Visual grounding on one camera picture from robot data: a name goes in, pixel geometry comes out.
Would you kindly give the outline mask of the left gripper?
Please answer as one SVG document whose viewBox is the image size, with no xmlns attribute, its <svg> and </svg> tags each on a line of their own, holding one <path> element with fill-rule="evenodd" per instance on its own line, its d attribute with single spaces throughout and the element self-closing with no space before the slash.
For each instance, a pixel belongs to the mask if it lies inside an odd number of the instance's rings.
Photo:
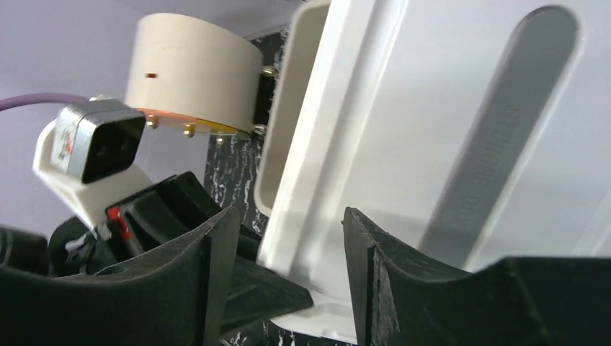
<svg viewBox="0 0 611 346">
<path fill-rule="evenodd" d="M 193 173 L 174 175 L 106 207 L 105 220 L 92 230 L 76 216 L 63 222 L 48 243 L 50 274 L 116 273 L 117 264 L 197 228 L 221 211 Z M 221 335 L 229 337 L 312 306 L 308 289 L 237 257 Z"/>
</svg>

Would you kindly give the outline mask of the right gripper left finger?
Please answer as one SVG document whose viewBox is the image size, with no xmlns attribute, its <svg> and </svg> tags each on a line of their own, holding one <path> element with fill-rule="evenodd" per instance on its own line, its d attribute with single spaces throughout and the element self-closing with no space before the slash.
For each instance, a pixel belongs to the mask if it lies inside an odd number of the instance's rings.
<svg viewBox="0 0 611 346">
<path fill-rule="evenodd" d="M 216 345 L 240 220 L 195 229 L 93 274 L 1 269 L 3 345 Z"/>
</svg>

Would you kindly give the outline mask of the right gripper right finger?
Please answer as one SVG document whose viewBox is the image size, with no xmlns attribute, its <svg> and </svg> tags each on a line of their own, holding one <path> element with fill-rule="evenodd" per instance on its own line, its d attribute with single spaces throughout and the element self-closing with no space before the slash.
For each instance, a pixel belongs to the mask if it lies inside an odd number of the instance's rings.
<svg viewBox="0 0 611 346">
<path fill-rule="evenodd" d="M 610 260 L 446 265 L 356 208 L 342 221 L 359 345 L 608 345 Z"/>
</svg>

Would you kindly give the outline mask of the white bin lid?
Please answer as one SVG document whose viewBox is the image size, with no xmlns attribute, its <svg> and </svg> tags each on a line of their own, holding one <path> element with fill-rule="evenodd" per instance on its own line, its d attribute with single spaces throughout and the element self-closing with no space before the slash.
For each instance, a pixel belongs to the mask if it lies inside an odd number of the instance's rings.
<svg viewBox="0 0 611 346">
<path fill-rule="evenodd" d="M 345 209 L 446 265 L 610 260 L 608 1 L 330 1 L 258 263 L 359 345 Z"/>
</svg>

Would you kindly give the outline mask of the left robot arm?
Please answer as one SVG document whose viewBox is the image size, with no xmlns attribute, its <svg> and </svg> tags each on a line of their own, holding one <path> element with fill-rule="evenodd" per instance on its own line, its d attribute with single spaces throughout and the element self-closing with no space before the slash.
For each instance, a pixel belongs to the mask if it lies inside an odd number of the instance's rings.
<svg viewBox="0 0 611 346">
<path fill-rule="evenodd" d="M 260 237 L 191 172 L 46 239 L 1 229 L 3 345 L 216 345 L 308 309 L 307 289 L 259 266 Z"/>
</svg>

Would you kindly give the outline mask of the round beige drawer cabinet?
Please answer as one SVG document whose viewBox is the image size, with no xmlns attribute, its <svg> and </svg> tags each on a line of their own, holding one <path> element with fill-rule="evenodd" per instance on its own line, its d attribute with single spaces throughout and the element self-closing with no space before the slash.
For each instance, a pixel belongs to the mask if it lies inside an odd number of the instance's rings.
<svg viewBox="0 0 611 346">
<path fill-rule="evenodd" d="M 191 133 L 249 134 L 262 71 L 262 52 L 239 35 L 183 14 L 150 14 L 137 23 L 124 102 Z"/>
</svg>

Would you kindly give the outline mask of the beige plastic bin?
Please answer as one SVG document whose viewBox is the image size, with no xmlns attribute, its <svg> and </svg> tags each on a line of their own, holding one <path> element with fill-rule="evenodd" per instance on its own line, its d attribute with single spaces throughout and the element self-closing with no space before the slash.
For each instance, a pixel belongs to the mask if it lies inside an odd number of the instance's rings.
<svg viewBox="0 0 611 346">
<path fill-rule="evenodd" d="M 269 111 L 254 202 L 270 217 L 285 169 L 330 1 L 307 1 L 295 15 L 281 50 L 280 72 Z"/>
</svg>

